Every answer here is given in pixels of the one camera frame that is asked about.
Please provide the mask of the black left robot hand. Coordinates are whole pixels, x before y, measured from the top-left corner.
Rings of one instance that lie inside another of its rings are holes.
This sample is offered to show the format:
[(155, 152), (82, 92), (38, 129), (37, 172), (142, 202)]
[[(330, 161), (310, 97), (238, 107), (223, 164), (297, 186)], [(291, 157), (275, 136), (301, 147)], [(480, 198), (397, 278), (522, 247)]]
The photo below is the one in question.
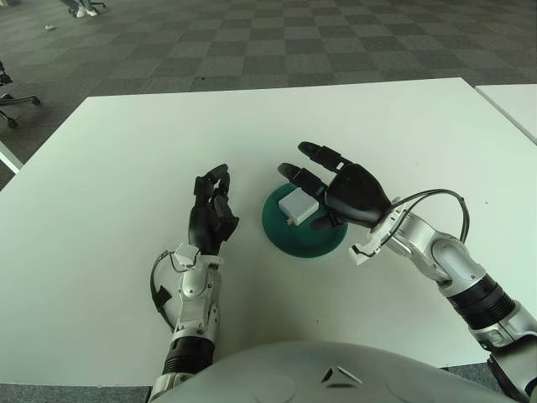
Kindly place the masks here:
[(190, 211), (188, 239), (203, 255), (218, 255), (222, 243), (234, 233), (239, 223), (229, 206), (231, 176), (228, 165), (221, 164), (194, 185), (195, 203)]

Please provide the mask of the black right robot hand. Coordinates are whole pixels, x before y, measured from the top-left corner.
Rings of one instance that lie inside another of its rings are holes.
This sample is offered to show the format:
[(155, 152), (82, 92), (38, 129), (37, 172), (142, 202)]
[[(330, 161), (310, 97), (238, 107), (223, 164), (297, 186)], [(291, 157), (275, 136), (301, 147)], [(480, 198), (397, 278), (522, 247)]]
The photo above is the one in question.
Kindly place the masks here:
[(370, 172), (326, 146), (304, 141), (298, 149), (310, 160), (335, 174), (327, 185), (305, 168), (291, 163), (278, 166), (278, 172), (283, 177), (313, 197), (326, 210), (324, 216), (310, 224), (312, 229), (327, 230), (344, 223), (372, 229), (382, 222), (391, 209), (391, 201)]

